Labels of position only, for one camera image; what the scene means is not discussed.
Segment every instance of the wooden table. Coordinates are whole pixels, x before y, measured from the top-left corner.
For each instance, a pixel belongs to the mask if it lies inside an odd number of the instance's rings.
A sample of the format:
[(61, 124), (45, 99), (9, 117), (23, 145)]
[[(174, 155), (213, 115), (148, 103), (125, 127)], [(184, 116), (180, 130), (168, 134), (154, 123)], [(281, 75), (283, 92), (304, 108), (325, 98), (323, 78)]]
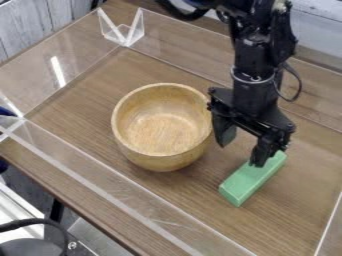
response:
[[(140, 1), (108, 1), (106, 13), (132, 19)], [(221, 31), (221, 25), (198, 25)], [(291, 61), (305, 84), (296, 104), (281, 106), (297, 125), (288, 161), (243, 207), (233, 208), (216, 188), (245, 161), (255, 138), (239, 132), (220, 149), (212, 143), (203, 158), (172, 173), (152, 173), (120, 154), (109, 126), (118, 99), (141, 85), (168, 81), (205, 93), (211, 82), (130, 51), (118, 49), (62, 89), (26, 118), (72, 143), (129, 179), (182, 209), (257, 255), (312, 255), (342, 184), (340, 74), (297, 60)], [(185, 255), (102, 197), (62, 174), (10, 139), (0, 144), (1, 156), (109, 237), (140, 255)], [(93, 176), (92, 170), (78, 170)], [(110, 175), (102, 173), (102, 188)]]

